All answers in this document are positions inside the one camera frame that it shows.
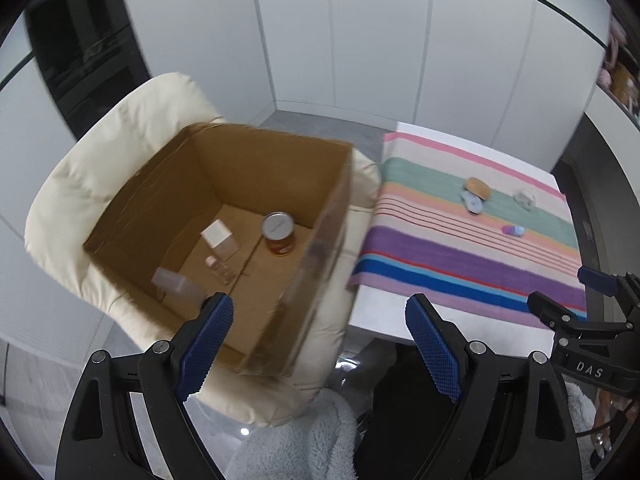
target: can lid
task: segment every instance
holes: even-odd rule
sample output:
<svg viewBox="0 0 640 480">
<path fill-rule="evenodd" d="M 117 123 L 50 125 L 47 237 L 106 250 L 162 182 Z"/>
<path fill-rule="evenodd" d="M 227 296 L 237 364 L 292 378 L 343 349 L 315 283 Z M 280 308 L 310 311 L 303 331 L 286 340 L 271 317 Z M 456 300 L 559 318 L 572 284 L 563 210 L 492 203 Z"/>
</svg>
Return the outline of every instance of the can lid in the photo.
<svg viewBox="0 0 640 480">
<path fill-rule="evenodd" d="M 262 235 L 269 240 L 284 240 L 292 232 L 293 218 L 286 213 L 271 213 L 262 220 Z"/>
</svg>

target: green stripe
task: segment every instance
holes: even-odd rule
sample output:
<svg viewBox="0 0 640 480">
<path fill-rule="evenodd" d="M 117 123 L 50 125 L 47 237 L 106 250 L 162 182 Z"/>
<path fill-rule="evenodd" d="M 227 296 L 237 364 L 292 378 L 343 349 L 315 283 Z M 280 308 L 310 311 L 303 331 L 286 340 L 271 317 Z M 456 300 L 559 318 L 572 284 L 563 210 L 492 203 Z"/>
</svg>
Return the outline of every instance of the green stripe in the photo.
<svg viewBox="0 0 640 480">
<path fill-rule="evenodd" d="M 383 164 L 382 181 L 400 184 L 456 204 L 462 202 L 460 193 L 465 185 L 463 178 L 425 168 L 396 156 Z M 482 206 L 488 215 L 500 218 L 507 224 L 521 225 L 572 249 L 578 248 L 574 226 L 539 207 L 527 211 L 521 208 L 512 196 L 495 189 L 491 190 L 489 200 Z"/>
</svg>

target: purple stripe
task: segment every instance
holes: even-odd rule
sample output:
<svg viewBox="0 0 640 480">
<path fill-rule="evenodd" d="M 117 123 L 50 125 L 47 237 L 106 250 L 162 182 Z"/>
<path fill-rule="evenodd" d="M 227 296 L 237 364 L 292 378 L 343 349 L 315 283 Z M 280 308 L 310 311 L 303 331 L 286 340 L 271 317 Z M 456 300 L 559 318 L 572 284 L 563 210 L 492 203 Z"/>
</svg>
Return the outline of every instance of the purple stripe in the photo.
<svg viewBox="0 0 640 480">
<path fill-rule="evenodd" d="M 529 314 L 528 312 L 518 312 L 517 310 L 511 310 L 501 306 L 481 303 L 480 301 L 460 298 L 459 296 L 443 294 L 442 292 L 436 292 L 430 288 L 398 282 L 397 280 L 386 276 L 380 276 L 379 274 L 360 272 L 358 274 L 354 274 L 349 283 L 350 285 L 368 285 L 407 297 L 421 292 L 429 298 L 431 303 L 441 306 L 448 306 L 449 308 L 455 308 L 456 310 L 462 310 L 470 314 L 477 314 L 478 316 L 490 317 L 492 319 L 500 319 L 502 321 L 508 321 L 519 325 L 532 326 L 534 328 L 546 328 L 546 326 L 543 325 L 536 316 Z"/>
<path fill-rule="evenodd" d="M 528 270 L 407 235 L 386 226 L 369 229 L 362 245 L 362 253 L 367 251 L 380 252 L 419 266 L 429 266 L 472 282 L 514 290 L 523 296 L 538 290 L 558 303 L 586 309 L 584 288 L 565 285 Z"/>
</svg>

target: cream cushioned chair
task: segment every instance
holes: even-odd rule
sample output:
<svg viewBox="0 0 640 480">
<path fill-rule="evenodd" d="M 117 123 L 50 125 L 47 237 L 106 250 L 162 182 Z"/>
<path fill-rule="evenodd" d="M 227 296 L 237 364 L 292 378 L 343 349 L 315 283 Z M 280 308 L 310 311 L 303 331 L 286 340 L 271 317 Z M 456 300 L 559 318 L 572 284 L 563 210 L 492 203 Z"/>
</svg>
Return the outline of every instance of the cream cushioned chair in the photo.
<svg viewBox="0 0 640 480">
<path fill-rule="evenodd" d="M 224 119 L 187 76 L 169 73 L 127 95 L 69 151 L 31 205 L 25 247 L 57 282 L 112 317 L 141 349 L 171 339 L 162 312 L 142 312 L 92 264 L 82 244 L 120 188 L 183 127 Z M 380 187 L 377 166 L 353 150 L 351 206 L 335 261 L 292 374 L 238 375 L 213 365 L 197 397 L 246 424 L 283 424 L 324 386 L 340 352 L 354 290 L 347 280 Z"/>
</svg>

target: black pants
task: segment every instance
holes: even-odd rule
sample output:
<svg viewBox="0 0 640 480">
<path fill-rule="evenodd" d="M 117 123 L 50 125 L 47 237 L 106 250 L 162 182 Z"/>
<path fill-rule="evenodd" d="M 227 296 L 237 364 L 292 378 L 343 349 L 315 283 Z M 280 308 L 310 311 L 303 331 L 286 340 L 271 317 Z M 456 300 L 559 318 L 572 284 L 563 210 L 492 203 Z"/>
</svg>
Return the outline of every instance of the black pants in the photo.
<svg viewBox="0 0 640 480">
<path fill-rule="evenodd" d="M 413 480 L 453 410 L 417 348 L 396 345 L 396 351 L 374 389 L 373 420 L 354 456 L 359 480 Z"/>
</svg>

